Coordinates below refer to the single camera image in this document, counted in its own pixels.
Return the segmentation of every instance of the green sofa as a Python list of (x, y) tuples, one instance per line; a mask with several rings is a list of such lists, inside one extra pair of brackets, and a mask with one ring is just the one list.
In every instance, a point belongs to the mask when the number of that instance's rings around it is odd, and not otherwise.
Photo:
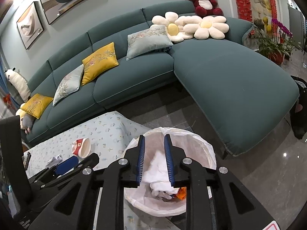
[(191, 94), (228, 153), (237, 156), (261, 141), (298, 98), (298, 88), (279, 66), (242, 46), (252, 23), (227, 18), (225, 40), (185, 40), (168, 53), (126, 61), (127, 35), (149, 28), (154, 15), (194, 15), (190, 1), (163, 3), (112, 18), (51, 56), (28, 83), (32, 95), (53, 97), (65, 75), (111, 42), (119, 66), (74, 94), (52, 103), (35, 120), (27, 140), (34, 146), (128, 99), (179, 80)]

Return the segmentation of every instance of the silver bolt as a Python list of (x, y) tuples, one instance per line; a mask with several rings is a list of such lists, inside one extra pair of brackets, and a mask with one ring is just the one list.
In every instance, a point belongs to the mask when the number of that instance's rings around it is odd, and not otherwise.
[(186, 158), (184, 158), (184, 159), (182, 160), (182, 162), (183, 162), (184, 164), (191, 164), (191, 163), (192, 163), (192, 159), (186, 157)]
[(92, 173), (92, 169), (90, 168), (85, 168), (84, 170), (82, 170), (83, 175), (89, 175), (90, 173)]
[(220, 167), (220, 168), (219, 168), (219, 172), (221, 172), (222, 174), (227, 174), (227, 173), (228, 173), (228, 168), (226, 168), (226, 167)]
[(128, 160), (127, 160), (126, 158), (122, 158), (122, 159), (119, 159), (119, 160), (118, 160), (118, 163), (119, 163), (120, 165), (126, 165), (126, 164), (128, 163)]

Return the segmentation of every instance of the white trash bag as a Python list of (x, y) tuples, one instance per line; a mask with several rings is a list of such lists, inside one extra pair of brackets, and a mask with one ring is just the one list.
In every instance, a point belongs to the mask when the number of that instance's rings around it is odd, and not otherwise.
[[(170, 134), (174, 146), (184, 149), (187, 157), (198, 161), (203, 167), (216, 169), (216, 160), (212, 145), (199, 135), (182, 129), (159, 127), (144, 134), (145, 158), (143, 172), (149, 168), (150, 162), (157, 150), (164, 153), (164, 136), (166, 134)], [(122, 157), (124, 157), (127, 149), (136, 147), (138, 141), (139, 139), (132, 139)], [(209, 197), (211, 197), (210, 188), (208, 191)], [(156, 217), (174, 216), (186, 211), (185, 199), (164, 201), (159, 197), (154, 197), (149, 183), (144, 183), (143, 181), (137, 189), (125, 188), (124, 196), (134, 207)]]

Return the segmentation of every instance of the red bow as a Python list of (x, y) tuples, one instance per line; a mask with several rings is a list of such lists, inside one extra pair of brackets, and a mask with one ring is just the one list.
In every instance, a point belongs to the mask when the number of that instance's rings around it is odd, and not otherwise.
[(7, 104), (8, 107), (10, 107), (12, 105), (12, 101), (11, 101), (11, 97), (10, 97), (10, 94), (6, 95), (4, 98), (3, 98), (3, 101), (5, 104)]

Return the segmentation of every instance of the terracotta pot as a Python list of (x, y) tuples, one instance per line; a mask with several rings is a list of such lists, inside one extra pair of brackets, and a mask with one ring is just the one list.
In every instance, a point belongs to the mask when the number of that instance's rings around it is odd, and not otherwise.
[(280, 66), (284, 61), (284, 57), (285, 57), (284, 53), (280, 54), (279, 52), (275, 52), (275, 53), (270, 53), (268, 59), (270, 59), (275, 64)]

